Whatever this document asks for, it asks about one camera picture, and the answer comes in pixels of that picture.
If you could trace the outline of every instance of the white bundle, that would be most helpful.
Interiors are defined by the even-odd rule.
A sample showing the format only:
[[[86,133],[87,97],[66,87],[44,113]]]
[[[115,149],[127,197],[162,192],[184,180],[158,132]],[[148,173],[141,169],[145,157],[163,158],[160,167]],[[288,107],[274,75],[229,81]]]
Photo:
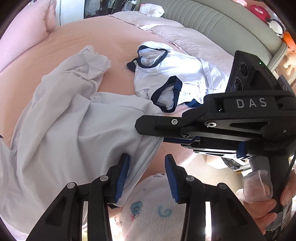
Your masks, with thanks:
[[[147,16],[155,18],[159,18],[165,13],[162,6],[151,3],[141,4],[139,12],[141,14],[145,14]]]

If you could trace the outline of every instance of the pillow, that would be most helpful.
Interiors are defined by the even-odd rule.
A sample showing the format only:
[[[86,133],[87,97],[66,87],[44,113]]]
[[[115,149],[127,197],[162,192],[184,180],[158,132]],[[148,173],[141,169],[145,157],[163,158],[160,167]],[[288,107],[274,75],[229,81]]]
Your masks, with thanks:
[[[149,31],[174,44],[183,53],[204,59],[230,76],[234,57],[199,31],[161,25]]]
[[[14,18],[0,39],[0,71],[56,27],[56,0],[38,0]]]
[[[154,18],[146,16],[136,11],[124,11],[116,12],[110,15],[111,17],[130,23],[142,30],[149,30],[154,26],[168,25],[178,28],[184,28],[184,26],[176,21],[165,19],[165,18]]]

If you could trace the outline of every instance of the blue embroidery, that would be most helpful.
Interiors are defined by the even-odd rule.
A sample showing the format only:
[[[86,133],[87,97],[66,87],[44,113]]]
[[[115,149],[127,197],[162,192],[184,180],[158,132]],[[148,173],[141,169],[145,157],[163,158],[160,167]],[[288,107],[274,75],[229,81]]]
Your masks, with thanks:
[[[139,216],[141,209],[142,209],[142,202],[135,202],[131,205],[131,213],[133,214],[133,216],[136,218],[137,216]]]
[[[172,215],[172,212],[173,211],[170,208],[163,210],[162,205],[158,207],[158,216],[160,216],[161,218],[168,218]]]

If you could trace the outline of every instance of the pink pillow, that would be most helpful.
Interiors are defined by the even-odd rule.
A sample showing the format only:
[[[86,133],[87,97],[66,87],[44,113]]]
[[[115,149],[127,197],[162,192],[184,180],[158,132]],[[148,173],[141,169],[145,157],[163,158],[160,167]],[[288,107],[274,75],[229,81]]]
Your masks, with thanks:
[[[38,0],[14,18],[0,39],[0,71],[54,30],[56,5],[56,0]]]

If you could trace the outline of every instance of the beige plush toy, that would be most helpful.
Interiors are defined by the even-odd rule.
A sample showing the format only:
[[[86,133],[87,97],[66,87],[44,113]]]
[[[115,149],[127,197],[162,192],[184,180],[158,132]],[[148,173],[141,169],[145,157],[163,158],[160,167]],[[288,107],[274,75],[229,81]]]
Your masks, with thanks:
[[[283,66],[287,69],[287,75],[291,75],[292,70],[296,72],[296,53],[294,51],[288,51],[286,54],[287,60]]]

